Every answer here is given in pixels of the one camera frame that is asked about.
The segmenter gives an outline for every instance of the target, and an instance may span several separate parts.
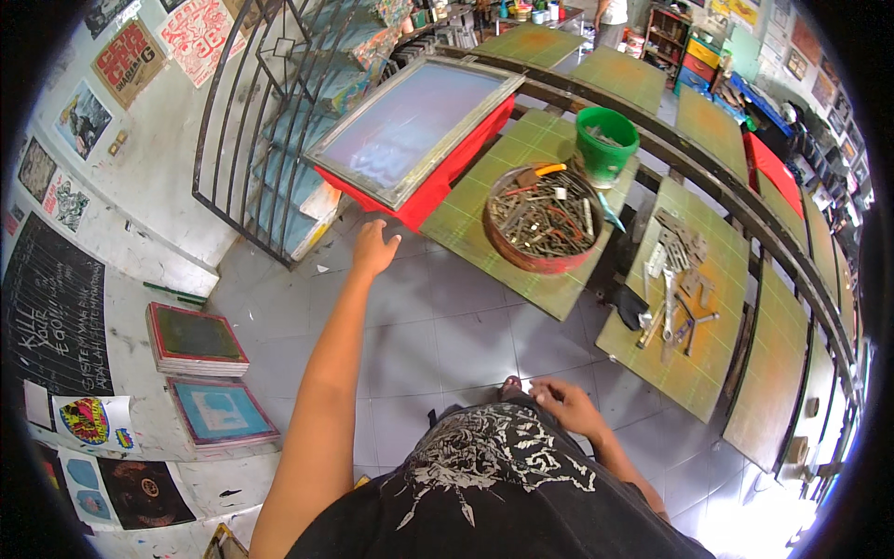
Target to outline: metal bucket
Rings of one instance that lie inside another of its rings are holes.
[[[514,244],[509,242],[506,237],[503,236],[491,216],[491,200],[503,190],[504,186],[514,181],[516,176],[524,173],[528,169],[539,169],[546,165],[550,164],[533,163],[523,165],[521,167],[510,169],[501,175],[493,184],[487,195],[485,207],[482,210],[481,223],[485,227],[485,236],[487,237],[487,240],[490,241],[491,245],[493,245],[493,248],[500,254],[500,256],[509,260],[514,266],[519,267],[526,272],[534,272],[536,274],[563,274],[580,266],[590,257],[595,250],[596,243],[599,241],[599,235],[603,229],[604,214],[602,204],[599,203],[599,199],[596,197],[593,186],[584,177],[573,173],[570,170],[564,171],[564,173],[568,173],[572,179],[588,193],[587,198],[590,200],[590,208],[593,212],[593,229],[595,236],[593,244],[583,252],[552,258],[536,257],[526,254],[517,249]]]

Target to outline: black cloth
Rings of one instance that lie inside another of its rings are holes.
[[[397,470],[323,511],[287,557],[713,557],[519,402],[442,417]]]

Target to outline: green bucket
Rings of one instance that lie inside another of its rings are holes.
[[[637,129],[623,114],[601,106],[580,111],[575,125],[584,171],[596,182],[613,182],[630,156],[639,148]],[[591,136],[586,129],[592,126],[598,126],[603,136],[617,141],[620,146],[604,143]]]

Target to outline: aluminum frame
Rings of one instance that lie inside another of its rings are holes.
[[[334,159],[325,155],[325,151],[339,138],[357,119],[364,114],[376,101],[388,95],[388,93],[406,81],[410,76],[420,70],[426,64],[449,66],[489,76],[503,77],[504,80],[493,92],[491,92],[475,109],[469,112],[446,136],[438,141],[431,150],[425,153],[419,162],[407,173],[393,188],[386,189],[380,182],[370,179],[365,174],[350,169]],[[314,144],[305,157],[326,171],[334,174],[343,181],[358,187],[370,198],[392,210],[398,210],[410,196],[422,185],[438,165],[485,119],[487,116],[512,95],[525,81],[523,76],[515,72],[507,72],[487,66],[463,62],[442,56],[420,56],[417,60],[404,67],[400,72],[391,77],[384,85],[377,88],[370,95],[364,97],[360,104],[352,111],[344,115],[333,128]]]

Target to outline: chalkboard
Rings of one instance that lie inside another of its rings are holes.
[[[3,281],[3,371],[62,396],[111,396],[105,266],[31,213]]]

